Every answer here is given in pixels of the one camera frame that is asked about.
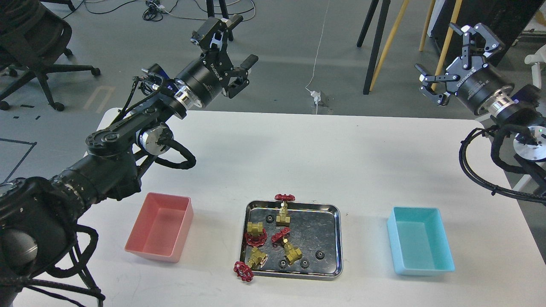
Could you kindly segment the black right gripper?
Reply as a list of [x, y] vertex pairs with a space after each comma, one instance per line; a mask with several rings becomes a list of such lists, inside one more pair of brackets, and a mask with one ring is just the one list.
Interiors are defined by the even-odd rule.
[[[444, 75], [428, 74], [421, 64], [415, 64], [421, 74], [419, 92], [438, 106], [448, 105], [451, 94], [454, 94], [474, 115], [488, 112], [497, 116], [501, 110], [513, 104], [509, 102], [509, 95], [514, 83], [499, 74], [487, 59], [504, 51], [505, 43], [483, 23], [463, 27], [450, 23], [449, 27], [462, 37], [462, 55], [453, 60], [447, 67], [448, 74]], [[469, 64], [469, 70], [465, 70], [463, 64]], [[432, 89], [439, 83], [445, 84], [445, 93], [440, 94]]]

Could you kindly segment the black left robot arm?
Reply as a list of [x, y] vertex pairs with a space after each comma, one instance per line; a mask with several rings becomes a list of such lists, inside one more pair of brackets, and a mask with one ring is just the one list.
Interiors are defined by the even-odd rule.
[[175, 141], [166, 124], [184, 119], [192, 106], [206, 107], [218, 95], [235, 97], [248, 86], [249, 55], [235, 67], [227, 54], [228, 37], [242, 23], [238, 14], [210, 16], [192, 33], [201, 55], [175, 78], [161, 68], [145, 70], [135, 85], [149, 94], [134, 105], [126, 103], [103, 130], [86, 139], [87, 154], [62, 173], [18, 178], [1, 185], [1, 305], [11, 307], [24, 288], [53, 298], [47, 291], [89, 295], [103, 306], [105, 295], [87, 268], [96, 250], [98, 233], [78, 220], [107, 198], [122, 200], [142, 190], [142, 176], [153, 163], [187, 170], [196, 158]]

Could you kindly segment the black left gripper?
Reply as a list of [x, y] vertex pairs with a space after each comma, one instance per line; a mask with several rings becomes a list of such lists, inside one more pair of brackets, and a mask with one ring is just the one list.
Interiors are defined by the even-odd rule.
[[211, 16], [192, 32], [191, 43], [203, 53], [175, 76], [179, 90], [176, 99], [180, 103], [186, 107], [206, 107], [219, 95], [231, 99], [248, 86], [248, 76], [258, 56], [251, 54], [235, 67], [226, 52], [228, 37], [242, 20], [240, 15], [230, 19]]

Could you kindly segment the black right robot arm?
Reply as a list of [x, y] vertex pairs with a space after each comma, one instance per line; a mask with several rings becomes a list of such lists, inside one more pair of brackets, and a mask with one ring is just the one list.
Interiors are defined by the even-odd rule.
[[[462, 141], [459, 163], [467, 177], [479, 186], [515, 200], [545, 203], [545, 170], [540, 166], [546, 157], [545, 117], [537, 111], [540, 90], [531, 84], [514, 93], [514, 84], [489, 64], [489, 58], [505, 47], [488, 26], [449, 27], [462, 37], [462, 54], [455, 58], [444, 74], [431, 75], [423, 66], [419, 91], [439, 106], [455, 96], [474, 115], [489, 113], [494, 125], [476, 128]], [[478, 136], [493, 138], [490, 157], [505, 172], [530, 175], [538, 184], [533, 194], [509, 190], [476, 174], [467, 160], [467, 149]]]

